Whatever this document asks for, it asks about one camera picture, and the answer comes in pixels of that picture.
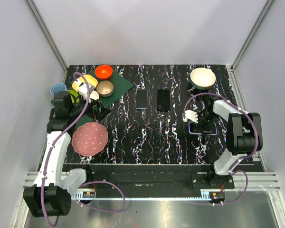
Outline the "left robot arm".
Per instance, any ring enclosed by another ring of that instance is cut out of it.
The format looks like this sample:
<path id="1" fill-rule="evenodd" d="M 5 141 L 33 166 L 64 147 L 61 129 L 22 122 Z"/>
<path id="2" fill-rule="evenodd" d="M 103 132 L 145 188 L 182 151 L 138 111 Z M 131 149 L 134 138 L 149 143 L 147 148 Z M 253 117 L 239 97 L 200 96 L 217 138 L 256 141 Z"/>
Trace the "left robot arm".
<path id="1" fill-rule="evenodd" d="M 98 123 L 86 123 L 75 131 L 69 130 L 84 115 L 89 105 L 100 105 L 99 94 L 92 91 L 86 99 L 79 116 L 62 131 L 52 131 L 47 135 L 47 147 L 40 172 L 33 186 L 26 187 L 23 198 L 35 218 L 66 216 L 69 214 L 72 196 L 77 189 L 88 188 L 93 176 L 87 169 L 72 169 L 67 177 L 61 178 L 63 159 L 69 145 L 82 156 L 94 156 L 102 152 L 108 143 L 108 132 Z"/>

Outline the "black phone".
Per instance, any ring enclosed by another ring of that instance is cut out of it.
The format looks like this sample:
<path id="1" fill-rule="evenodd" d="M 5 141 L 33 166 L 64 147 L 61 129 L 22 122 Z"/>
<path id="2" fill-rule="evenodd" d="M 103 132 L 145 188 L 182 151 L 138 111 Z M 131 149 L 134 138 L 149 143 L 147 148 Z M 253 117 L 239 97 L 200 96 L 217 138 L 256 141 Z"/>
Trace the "black phone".
<path id="1" fill-rule="evenodd" d="M 136 109 L 146 109 L 148 104 L 148 91 L 146 89 L 138 89 L 136 91 Z"/>

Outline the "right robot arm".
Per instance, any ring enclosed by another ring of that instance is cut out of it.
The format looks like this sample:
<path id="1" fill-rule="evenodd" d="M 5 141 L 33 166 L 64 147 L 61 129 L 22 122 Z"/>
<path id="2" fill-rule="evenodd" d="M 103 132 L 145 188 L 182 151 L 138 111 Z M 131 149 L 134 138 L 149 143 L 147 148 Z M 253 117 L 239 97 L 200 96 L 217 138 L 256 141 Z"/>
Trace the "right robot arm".
<path id="1" fill-rule="evenodd" d="M 233 180 L 233 170 L 242 160 L 262 149 L 261 117 L 258 113 L 243 111 L 226 99 L 210 97 L 209 93 L 205 97 L 205 108 L 194 113 L 189 133 L 216 135 L 214 119 L 220 117 L 227 121 L 226 149 L 205 175 L 194 178 L 193 186 L 220 188 Z"/>

